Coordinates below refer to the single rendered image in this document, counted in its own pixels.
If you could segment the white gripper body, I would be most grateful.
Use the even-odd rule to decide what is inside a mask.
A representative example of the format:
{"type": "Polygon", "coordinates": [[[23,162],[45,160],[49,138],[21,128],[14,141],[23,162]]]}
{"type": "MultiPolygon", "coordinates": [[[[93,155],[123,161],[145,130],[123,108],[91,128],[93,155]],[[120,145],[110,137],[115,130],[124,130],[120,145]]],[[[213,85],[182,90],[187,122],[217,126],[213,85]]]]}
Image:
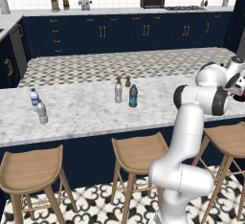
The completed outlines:
{"type": "Polygon", "coordinates": [[[237,95],[245,98],[245,77],[239,77],[228,89],[230,96],[237,95]]]}

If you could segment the wooden bar stool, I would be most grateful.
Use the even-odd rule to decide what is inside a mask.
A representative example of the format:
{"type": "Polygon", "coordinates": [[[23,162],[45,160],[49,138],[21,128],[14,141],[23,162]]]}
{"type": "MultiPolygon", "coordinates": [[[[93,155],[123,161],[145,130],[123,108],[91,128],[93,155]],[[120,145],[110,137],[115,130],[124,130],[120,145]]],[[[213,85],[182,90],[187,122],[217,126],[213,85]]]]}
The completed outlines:
{"type": "Polygon", "coordinates": [[[65,224],[59,208],[62,200],[61,192],[58,198],[52,189],[52,184],[60,179],[59,188],[64,188],[71,201],[73,210],[77,206],[62,167],[63,146],[50,149],[32,150],[21,153],[4,154],[0,165],[0,189],[11,196],[11,204],[15,224],[23,224],[22,214],[29,212],[33,217],[35,210],[52,208],[59,224],[65,224]],[[48,197],[49,205],[33,207],[30,194],[43,190],[48,197]]]}
{"type": "Polygon", "coordinates": [[[146,184],[136,184],[137,175],[148,174],[150,164],[168,151],[167,143],[160,132],[151,136],[134,137],[129,139],[111,139],[116,156],[112,193],[110,203],[113,203],[115,193],[121,190],[125,196],[122,214],[122,224],[126,224],[132,194],[146,191],[151,195],[152,190],[158,192],[158,204],[161,204],[163,189],[153,186],[151,181],[146,184]]]}
{"type": "Polygon", "coordinates": [[[204,134],[205,137],[201,143],[200,150],[195,156],[192,164],[196,166],[198,162],[202,163],[205,169],[212,175],[215,183],[215,189],[201,224],[205,224],[205,221],[212,208],[212,204],[216,198],[216,195],[219,193],[224,179],[227,176],[238,174],[242,174],[244,178],[243,189],[236,218],[237,220],[240,220],[243,206],[245,204],[245,170],[240,168],[240,166],[235,161],[235,158],[245,159],[245,123],[240,122],[233,125],[222,125],[212,128],[205,128],[204,134]],[[223,153],[223,159],[217,173],[211,171],[205,162],[201,159],[209,143],[212,143],[220,152],[223,153]]]}

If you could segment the dark blue tall cabinet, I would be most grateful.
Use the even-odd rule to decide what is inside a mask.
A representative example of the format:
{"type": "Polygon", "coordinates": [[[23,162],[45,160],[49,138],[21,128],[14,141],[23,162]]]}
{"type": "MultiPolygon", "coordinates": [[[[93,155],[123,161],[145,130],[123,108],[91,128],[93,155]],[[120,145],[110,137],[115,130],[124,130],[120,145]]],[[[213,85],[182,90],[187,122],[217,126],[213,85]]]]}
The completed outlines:
{"type": "Polygon", "coordinates": [[[236,0],[231,15],[228,43],[229,49],[236,52],[245,27],[245,0],[236,0]]]}

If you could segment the black gas hob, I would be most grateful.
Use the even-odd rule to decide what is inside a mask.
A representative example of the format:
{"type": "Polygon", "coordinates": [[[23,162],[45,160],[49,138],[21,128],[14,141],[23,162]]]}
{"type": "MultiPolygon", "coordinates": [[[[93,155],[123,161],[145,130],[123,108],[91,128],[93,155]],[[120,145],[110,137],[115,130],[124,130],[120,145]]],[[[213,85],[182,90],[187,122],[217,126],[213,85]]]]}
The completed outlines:
{"type": "Polygon", "coordinates": [[[205,11],[206,8],[199,6],[167,6],[164,7],[167,11],[205,11]]]}

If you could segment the dark bottle with blue cap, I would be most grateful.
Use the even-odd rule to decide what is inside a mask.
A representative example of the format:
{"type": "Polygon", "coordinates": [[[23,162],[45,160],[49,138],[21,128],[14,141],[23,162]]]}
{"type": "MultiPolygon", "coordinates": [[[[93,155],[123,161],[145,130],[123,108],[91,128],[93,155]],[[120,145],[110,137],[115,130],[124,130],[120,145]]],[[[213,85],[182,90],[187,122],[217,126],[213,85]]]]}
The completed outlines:
{"type": "Polygon", "coordinates": [[[135,84],[133,84],[129,90],[129,106],[136,107],[137,106],[137,96],[138,89],[135,84]]]}

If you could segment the black toaster oven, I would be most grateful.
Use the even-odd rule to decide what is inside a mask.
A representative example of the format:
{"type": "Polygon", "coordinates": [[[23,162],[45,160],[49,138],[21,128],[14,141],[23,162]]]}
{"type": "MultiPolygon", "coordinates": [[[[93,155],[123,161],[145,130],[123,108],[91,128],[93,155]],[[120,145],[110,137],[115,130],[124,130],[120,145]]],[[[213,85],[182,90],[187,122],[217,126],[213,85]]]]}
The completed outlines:
{"type": "Polygon", "coordinates": [[[165,5],[165,0],[141,0],[140,6],[143,9],[162,9],[165,5]]]}

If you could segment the clear bottle with brown cap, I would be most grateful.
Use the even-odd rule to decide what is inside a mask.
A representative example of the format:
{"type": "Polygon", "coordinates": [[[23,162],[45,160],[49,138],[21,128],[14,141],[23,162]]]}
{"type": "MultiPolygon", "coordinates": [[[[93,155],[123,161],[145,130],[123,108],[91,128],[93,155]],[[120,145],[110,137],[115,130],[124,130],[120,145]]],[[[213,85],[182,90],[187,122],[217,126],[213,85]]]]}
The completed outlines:
{"type": "Polygon", "coordinates": [[[122,93],[123,93],[123,87],[121,83],[121,78],[120,76],[117,76],[117,82],[115,85],[115,102],[116,103],[121,103],[123,98],[122,98],[122,93]]]}

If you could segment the dark blue base cupboards run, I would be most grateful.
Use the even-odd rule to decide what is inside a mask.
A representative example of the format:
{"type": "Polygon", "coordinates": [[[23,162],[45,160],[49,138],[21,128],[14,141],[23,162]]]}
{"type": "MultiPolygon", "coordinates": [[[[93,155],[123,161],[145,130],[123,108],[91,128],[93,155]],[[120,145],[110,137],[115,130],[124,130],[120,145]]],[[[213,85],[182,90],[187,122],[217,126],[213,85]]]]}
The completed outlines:
{"type": "Polygon", "coordinates": [[[30,55],[155,51],[221,47],[228,12],[26,16],[30,55]]]}

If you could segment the dark blue island base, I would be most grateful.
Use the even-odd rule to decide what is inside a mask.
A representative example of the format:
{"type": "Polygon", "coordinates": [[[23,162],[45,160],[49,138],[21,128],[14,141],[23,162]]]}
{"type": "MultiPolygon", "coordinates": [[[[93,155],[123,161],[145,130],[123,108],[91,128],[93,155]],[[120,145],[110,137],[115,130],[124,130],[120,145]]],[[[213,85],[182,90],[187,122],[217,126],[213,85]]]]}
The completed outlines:
{"type": "MultiPolygon", "coordinates": [[[[245,118],[205,122],[205,127],[231,125],[245,122],[245,118]]],[[[161,132],[167,145],[170,145],[173,126],[159,127],[124,133],[83,137],[70,140],[50,141],[25,146],[0,147],[0,163],[6,151],[25,152],[34,149],[47,149],[63,145],[63,168],[73,190],[79,187],[90,187],[96,184],[108,184],[113,181],[115,153],[111,138],[127,139],[143,137],[161,132]]],[[[218,166],[222,161],[222,153],[209,144],[202,156],[208,166],[218,166]]],[[[0,190],[0,216],[2,216],[6,201],[10,199],[7,193],[0,190]]]]}

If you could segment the water bottle with blue label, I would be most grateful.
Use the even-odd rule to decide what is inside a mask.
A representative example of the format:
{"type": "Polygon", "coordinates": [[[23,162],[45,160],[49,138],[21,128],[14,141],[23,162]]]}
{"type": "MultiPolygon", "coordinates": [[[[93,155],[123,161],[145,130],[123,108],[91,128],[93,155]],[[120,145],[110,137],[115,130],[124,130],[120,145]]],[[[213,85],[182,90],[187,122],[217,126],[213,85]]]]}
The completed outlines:
{"type": "Polygon", "coordinates": [[[36,107],[39,101],[39,95],[37,94],[34,88],[31,89],[30,98],[31,98],[33,110],[36,110],[36,107]]]}

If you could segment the grey dishwasher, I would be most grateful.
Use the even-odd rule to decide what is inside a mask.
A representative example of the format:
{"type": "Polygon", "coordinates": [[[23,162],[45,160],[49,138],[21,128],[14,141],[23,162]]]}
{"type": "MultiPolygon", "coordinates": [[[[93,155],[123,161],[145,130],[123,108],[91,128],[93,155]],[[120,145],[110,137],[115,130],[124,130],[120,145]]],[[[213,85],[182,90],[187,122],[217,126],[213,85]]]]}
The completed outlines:
{"type": "Polygon", "coordinates": [[[17,25],[15,25],[13,29],[11,30],[10,38],[11,38],[11,45],[13,47],[19,74],[20,74],[20,77],[23,78],[27,71],[28,64],[27,64],[26,55],[24,52],[19,28],[17,25]]]}

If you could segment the dark blue side cupboard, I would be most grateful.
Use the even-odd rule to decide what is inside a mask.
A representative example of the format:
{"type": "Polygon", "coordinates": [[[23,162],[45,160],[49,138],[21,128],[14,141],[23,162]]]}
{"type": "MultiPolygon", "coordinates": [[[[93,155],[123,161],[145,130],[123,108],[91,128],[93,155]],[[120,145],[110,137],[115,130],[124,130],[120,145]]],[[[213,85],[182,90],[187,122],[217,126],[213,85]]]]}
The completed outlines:
{"type": "Polygon", "coordinates": [[[0,41],[0,89],[15,88],[20,81],[20,74],[15,59],[10,36],[7,34],[0,41]]]}

